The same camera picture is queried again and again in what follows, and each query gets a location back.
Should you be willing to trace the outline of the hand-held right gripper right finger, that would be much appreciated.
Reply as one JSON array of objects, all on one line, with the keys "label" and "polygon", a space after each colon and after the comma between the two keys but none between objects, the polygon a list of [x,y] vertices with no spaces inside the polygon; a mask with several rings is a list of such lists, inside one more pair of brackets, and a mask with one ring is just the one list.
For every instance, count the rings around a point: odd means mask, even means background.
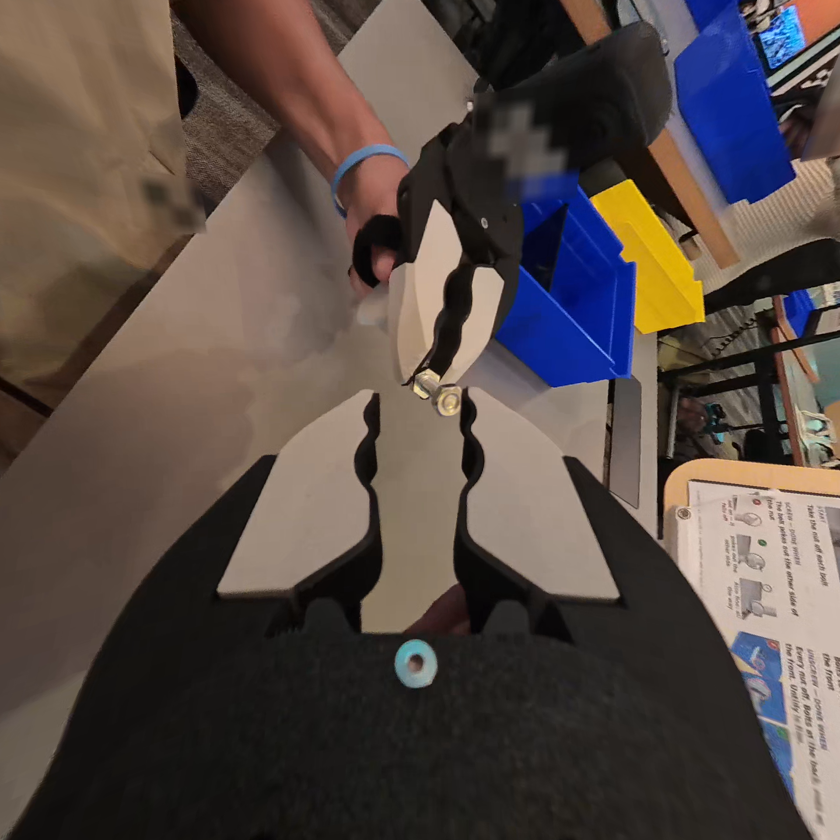
[{"label": "hand-held right gripper right finger", "polygon": [[619,606],[621,595],[562,449],[477,387],[460,414],[454,568],[470,615],[502,602],[528,615],[555,604]]}]

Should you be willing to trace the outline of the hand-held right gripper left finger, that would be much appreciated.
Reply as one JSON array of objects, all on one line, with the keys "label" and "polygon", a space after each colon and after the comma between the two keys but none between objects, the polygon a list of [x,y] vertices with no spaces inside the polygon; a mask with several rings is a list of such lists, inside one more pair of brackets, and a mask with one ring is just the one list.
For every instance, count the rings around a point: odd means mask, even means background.
[{"label": "hand-held right gripper left finger", "polygon": [[359,391],[278,453],[227,568],[223,598],[333,599],[349,615],[382,573],[377,471],[380,396]]}]

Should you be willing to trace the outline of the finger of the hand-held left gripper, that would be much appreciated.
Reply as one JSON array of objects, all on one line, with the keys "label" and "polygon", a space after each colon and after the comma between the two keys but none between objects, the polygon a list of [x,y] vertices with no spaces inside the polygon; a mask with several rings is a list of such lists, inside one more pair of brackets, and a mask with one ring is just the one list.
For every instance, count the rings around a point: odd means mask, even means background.
[{"label": "finger of the hand-held left gripper", "polygon": [[490,343],[506,281],[494,267],[462,265],[428,276],[428,369],[456,385]]},{"label": "finger of the hand-held left gripper", "polygon": [[389,340],[395,378],[407,383],[435,343],[435,323],[445,307],[445,286],[459,267],[463,248],[449,211],[430,209],[413,262],[394,268],[389,279]]}]

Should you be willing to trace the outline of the blue divided storage bin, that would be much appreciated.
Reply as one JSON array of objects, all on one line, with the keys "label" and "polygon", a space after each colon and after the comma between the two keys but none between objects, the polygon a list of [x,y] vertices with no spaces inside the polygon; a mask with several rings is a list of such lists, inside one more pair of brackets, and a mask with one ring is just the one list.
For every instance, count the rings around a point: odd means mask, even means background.
[{"label": "blue divided storage bin", "polygon": [[522,207],[518,289],[495,338],[546,385],[632,374],[637,267],[577,186]]}]

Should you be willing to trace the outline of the person's left forearm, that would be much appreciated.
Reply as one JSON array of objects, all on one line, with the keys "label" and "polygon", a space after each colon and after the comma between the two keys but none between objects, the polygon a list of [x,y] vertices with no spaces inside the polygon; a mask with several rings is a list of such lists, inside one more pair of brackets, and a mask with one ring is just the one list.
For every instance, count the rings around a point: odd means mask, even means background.
[{"label": "person's left forearm", "polygon": [[332,179],[354,152],[392,145],[341,67],[309,2],[180,1],[176,16],[215,64]]}]

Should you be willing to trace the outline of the person's left hand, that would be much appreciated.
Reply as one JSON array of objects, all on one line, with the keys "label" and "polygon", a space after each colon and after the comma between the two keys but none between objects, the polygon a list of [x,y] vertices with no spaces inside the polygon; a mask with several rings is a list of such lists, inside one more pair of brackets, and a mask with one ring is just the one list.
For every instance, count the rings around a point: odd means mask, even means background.
[{"label": "person's left hand", "polygon": [[[346,210],[345,231],[350,246],[359,230],[371,217],[397,215],[397,190],[410,166],[392,155],[372,156],[343,177],[339,185],[339,203]],[[397,252],[392,248],[375,247],[371,252],[371,267],[380,285],[386,284],[395,265]],[[350,266],[350,285],[355,296],[362,299],[373,290]]]}]

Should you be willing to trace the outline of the person's right hand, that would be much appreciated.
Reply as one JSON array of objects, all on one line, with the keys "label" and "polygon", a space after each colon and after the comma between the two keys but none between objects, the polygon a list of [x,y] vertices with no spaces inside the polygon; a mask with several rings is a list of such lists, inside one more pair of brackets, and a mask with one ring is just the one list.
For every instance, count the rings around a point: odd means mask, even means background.
[{"label": "person's right hand", "polygon": [[428,607],[425,614],[405,630],[405,633],[412,636],[470,634],[469,611],[463,587],[455,584],[447,589]]}]

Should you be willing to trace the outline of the blue wristband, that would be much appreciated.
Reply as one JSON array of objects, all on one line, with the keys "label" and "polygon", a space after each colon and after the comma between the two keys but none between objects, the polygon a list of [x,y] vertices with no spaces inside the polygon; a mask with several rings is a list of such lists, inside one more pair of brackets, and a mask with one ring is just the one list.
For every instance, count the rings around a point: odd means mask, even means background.
[{"label": "blue wristband", "polygon": [[401,150],[388,143],[369,144],[347,155],[336,168],[330,183],[332,204],[342,219],[346,219],[348,216],[348,211],[346,207],[341,204],[339,197],[339,190],[344,177],[363,162],[376,157],[393,158],[404,164],[407,169],[411,167],[411,163],[406,155]]}]

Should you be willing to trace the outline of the dark flat tablet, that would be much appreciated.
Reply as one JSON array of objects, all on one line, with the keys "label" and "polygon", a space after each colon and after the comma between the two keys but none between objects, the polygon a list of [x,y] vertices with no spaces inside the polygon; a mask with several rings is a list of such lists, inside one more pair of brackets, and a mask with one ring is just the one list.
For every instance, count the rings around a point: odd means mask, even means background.
[{"label": "dark flat tablet", "polygon": [[657,338],[635,331],[631,374],[608,388],[605,484],[646,530],[655,530],[658,446]]}]

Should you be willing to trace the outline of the yellow storage bin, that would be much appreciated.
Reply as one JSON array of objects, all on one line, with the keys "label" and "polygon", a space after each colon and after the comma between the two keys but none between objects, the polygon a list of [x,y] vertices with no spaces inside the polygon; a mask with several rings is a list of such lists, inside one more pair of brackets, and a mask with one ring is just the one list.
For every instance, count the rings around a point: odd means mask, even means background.
[{"label": "yellow storage bin", "polygon": [[642,334],[704,322],[702,285],[662,220],[631,180],[593,195],[591,203],[636,265],[634,326]]}]

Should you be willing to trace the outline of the brown wooden desk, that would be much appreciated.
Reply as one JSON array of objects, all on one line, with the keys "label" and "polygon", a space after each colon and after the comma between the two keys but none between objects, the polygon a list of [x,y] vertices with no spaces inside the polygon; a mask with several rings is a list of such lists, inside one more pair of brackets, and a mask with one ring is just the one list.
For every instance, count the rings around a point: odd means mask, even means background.
[{"label": "brown wooden desk", "polygon": [[[560,5],[587,45],[611,33],[601,2],[561,1]],[[720,268],[735,265],[739,253],[723,224],[728,204],[675,104],[647,151],[716,264]]]}]

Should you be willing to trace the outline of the black office chair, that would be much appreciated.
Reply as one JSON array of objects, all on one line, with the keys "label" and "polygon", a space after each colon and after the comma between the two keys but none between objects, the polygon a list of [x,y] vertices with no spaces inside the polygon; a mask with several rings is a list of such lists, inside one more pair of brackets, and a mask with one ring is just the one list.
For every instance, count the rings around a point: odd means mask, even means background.
[{"label": "black office chair", "polygon": [[774,296],[832,284],[839,279],[839,242],[820,238],[747,269],[723,287],[704,297],[706,315],[748,307]]}]

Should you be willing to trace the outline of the computer monitor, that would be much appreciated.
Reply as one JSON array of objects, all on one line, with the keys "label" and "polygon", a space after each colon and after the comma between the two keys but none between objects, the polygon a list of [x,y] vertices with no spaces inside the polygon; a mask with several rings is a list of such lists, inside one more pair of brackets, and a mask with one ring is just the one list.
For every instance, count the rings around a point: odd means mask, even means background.
[{"label": "computer monitor", "polygon": [[807,47],[801,16],[795,3],[758,3],[750,18],[750,31],[769,70],[780,69]]}]

